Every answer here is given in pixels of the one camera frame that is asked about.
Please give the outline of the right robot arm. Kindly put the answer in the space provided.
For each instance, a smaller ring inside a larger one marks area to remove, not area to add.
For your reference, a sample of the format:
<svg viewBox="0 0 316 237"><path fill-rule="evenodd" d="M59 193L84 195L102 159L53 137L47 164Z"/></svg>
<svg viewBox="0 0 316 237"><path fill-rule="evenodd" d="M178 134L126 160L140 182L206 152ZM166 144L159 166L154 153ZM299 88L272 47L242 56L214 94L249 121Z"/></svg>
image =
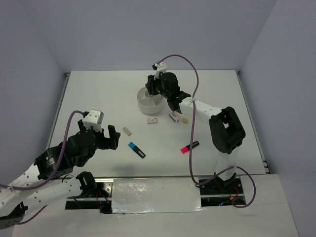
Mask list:
<svg viewBox="0 0 316 237"><path fill-rule="evenodd" d="M171 72L160 72L157 78L149 75L145 87L149 95L165 98L173 112L191 115L192 125L195 119L209 125L213 145L219 152L214 172L216 177L210 183L218 192L226 193L236 177L236 150L246 136L235 110L229 106L221 109L194 100L190 94L180 90L177 77Z"/></svg>

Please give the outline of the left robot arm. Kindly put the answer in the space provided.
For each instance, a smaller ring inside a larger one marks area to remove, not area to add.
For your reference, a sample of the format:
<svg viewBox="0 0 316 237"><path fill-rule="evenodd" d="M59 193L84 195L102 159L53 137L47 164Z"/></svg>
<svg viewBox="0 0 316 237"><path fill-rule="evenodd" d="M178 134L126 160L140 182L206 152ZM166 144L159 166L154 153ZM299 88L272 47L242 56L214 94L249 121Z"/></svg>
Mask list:
<svg viewBox="0 0 316 237"><path fill-rule="evenodd" d="M91 172L84 171L62 183L50 181L72 173L74 167L83 167L97 150L116 150L120 133L108 125L109 137L104 130L85 126L78 121L79 131L58 146L47 149L36 158L8 188L0 191L0 228L7 229L25 224L26 212L42 211L46 206L63 198L91 197L98 188Z"/></svg>

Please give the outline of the beige eraser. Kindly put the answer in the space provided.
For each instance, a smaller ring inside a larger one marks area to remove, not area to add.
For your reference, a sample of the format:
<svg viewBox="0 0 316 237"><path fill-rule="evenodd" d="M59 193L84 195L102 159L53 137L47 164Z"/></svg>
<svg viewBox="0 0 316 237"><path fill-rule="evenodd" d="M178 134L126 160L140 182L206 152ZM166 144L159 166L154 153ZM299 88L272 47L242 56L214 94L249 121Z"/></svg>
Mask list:
<svg viewBox="0 0 316 237"><path fill-rule="evenodd" d="M127 127L123 127L122 129L127 134L127 136L130 136L132 134Z"/></svg>

